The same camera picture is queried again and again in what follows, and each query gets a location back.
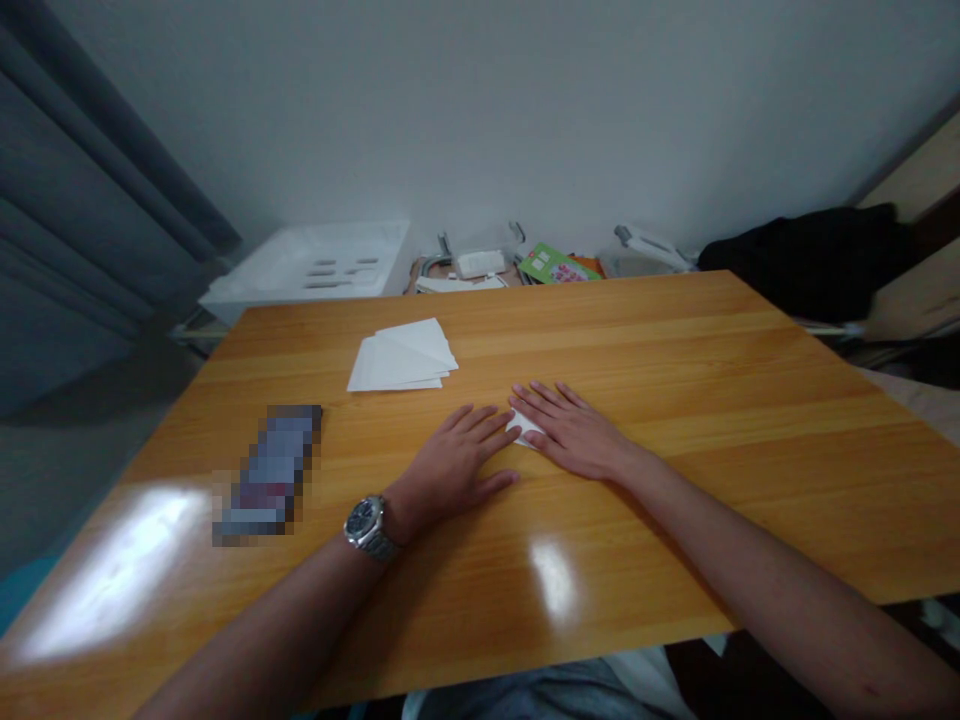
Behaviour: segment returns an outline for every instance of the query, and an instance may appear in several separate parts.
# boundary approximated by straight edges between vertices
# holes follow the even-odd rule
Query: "orange wooden tabletop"
[[[347,393],[362,338],[439,319],[442,390]],[[124,717],[339,532],[440,421],[562,379],[631,438],[878,603],[960,590],[960,454],[725,272],[250,310],[0,643],[5,717]],[[214,547],[271,405],[322,404],[291,535]],[[513,445],[523,480],[389,570],[311,704],[731,629],[663,533]]]

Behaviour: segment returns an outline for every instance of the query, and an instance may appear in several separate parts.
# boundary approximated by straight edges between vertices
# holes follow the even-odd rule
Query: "green package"
[[[546,243],[537,243],[520,263],[520,270],[542,283],[586,282],[600,280],[600,275],[571,260]]]

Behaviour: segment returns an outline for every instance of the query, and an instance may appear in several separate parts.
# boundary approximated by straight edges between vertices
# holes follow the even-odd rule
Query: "gray curtain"
[[[239,241],[42,3],[0,7],[0,415],[122,357]]]

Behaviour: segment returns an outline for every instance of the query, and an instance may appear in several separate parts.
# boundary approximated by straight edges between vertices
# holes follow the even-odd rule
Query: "black bag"
[[[788,315],[821,322],[862,320],[873,294],[916,264],[910,228],[887,203],[777,218],[717,240],[701,270],[731,270]]]

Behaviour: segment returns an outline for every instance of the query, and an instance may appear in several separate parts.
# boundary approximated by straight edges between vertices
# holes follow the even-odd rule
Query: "wristwatch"
[[[360,548],[382,563],[388,563],[400,552],[400,546],[383,532],[386,502],[382,495],[364,498],[343,524],[343,534],[355,548]]]

